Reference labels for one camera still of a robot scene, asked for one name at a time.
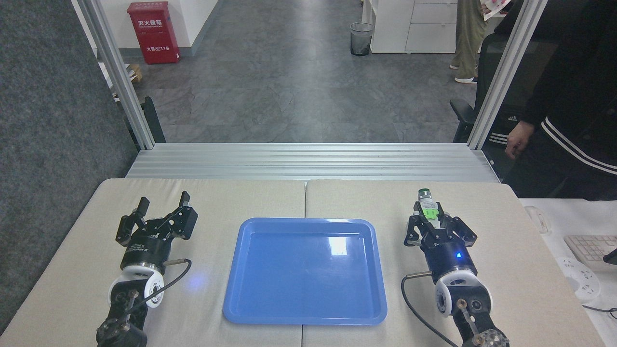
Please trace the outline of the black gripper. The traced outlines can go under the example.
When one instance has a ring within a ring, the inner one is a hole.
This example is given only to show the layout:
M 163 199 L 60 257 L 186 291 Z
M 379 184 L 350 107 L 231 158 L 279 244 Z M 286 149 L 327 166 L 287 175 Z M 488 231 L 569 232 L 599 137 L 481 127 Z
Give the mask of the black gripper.
M 429 200 L 417 200 L 414 213 L 407 223 L 404 245 L 421 246 L 423 238 L 437 228 L 437 243 L 424 245 L 424 255 L 433 283 L 453 271 L 469 270 L 478 274 L 466 245 L 474 245 L 477 235 L 460 217 L 446 213 L 438 216 L 437 203 Z
M 121 269 L 127 266 L 144 266 L 160 273 L 165 272 L 163 262 L 168 260 L 171 239 L 189 240 L 198 219 L 198 213 L 189 204 L 190 199 L 190 194 L 183 191 L 176 210 L 154 222 L 155 234 L 140 231 L 146 227 L 144 217 L 149 200 L 145 196 L 130 215 L 121 218 L 115 237 L 116 242 L 126 247 Z M 138 231 L 132 235 L 135 226 Z

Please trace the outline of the person's hand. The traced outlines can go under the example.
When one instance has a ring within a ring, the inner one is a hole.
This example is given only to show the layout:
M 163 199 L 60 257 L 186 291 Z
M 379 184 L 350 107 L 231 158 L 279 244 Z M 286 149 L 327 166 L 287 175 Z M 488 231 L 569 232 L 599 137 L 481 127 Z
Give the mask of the person's hand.
M 534 133 L 535 125 L 526 121 L 519 121 L 507 137 L 505 154 L 511 160 L 515 160 L 526 149 L 531 135 Z

